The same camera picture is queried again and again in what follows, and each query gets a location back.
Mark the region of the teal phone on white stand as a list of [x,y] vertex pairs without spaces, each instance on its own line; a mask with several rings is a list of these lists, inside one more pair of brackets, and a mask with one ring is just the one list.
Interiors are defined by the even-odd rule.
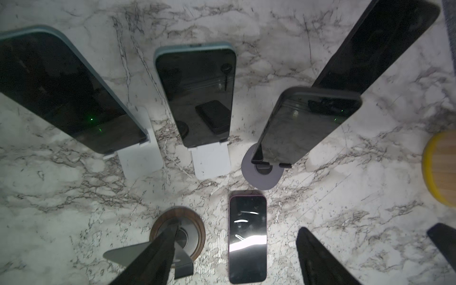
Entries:
[[162,46],[154,65],[186,148],[229,138],[237,56],[228,42]]

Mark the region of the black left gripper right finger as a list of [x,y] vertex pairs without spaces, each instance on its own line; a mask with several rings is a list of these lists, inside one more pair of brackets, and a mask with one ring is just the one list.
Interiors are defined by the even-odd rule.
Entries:
[[308,228],[299,229],[296,247],[305,285],[361,284]]

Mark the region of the white phone stand centre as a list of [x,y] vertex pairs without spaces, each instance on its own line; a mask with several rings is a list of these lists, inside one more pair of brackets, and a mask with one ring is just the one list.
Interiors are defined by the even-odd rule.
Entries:
[[189,148],[198,180],[213,179],[231,172],[228,142],[215,142]]

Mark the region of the white phone stand left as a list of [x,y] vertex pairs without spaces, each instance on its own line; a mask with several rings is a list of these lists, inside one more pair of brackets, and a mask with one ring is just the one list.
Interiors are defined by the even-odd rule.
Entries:
[[116,154],[121,162],[125,178],[129,181],[136,181],[160,170],[164,165],[164,161],[147,109],[136,106],[128,109],[145,129],[147,140],[146,142],[123,148],[117,151]]

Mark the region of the yellow bamboo steamer basket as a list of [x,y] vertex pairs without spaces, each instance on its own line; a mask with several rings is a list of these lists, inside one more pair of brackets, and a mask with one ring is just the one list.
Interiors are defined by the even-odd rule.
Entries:
[[440,203],[456,206],[456,132],[435,134],[422,157],[422,173],[427,190]]

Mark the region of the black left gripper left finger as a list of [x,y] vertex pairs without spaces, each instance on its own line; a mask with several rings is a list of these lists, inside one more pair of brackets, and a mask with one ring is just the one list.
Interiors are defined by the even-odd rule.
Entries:
[[112,285],[165,285],[175,254],[178,223],[169,225],[117,278]]

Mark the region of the black phone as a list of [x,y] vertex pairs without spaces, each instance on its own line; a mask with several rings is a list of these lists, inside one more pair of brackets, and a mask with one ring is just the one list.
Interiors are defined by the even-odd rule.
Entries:
[[372,1],[313,86],[362,94],[436,21],[428,1]]

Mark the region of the purple round phone stand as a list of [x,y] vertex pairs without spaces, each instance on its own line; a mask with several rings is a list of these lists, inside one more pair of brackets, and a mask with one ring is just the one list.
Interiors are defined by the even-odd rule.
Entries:
[[284,168],[278,165],[255,165],[251,162],[254,155],[254,150],[257,145],[252,145],[241,164],[243,177],[252,186],[261,191],[266,191],[274,188],[281,179]]

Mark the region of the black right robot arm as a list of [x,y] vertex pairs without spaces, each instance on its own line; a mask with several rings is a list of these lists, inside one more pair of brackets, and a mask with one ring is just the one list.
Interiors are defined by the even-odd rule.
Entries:
[[437,223],[427,231],[428,237],[456,271],[456,230],[443,223]]

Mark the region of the white phone stand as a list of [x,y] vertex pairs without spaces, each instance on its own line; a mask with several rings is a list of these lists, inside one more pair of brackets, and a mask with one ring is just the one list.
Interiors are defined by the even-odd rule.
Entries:
[[198,180],[213,179],[231,172],[228,142],[215,142],[189,148]]
[[136,106],[128,109],[145,129],[147,140],[146,142],[123,148],[117,151],[116,154],[121,162],[125,178],[129,181],[136,181],[160,170],[164,165],[164,161],[147,109]]

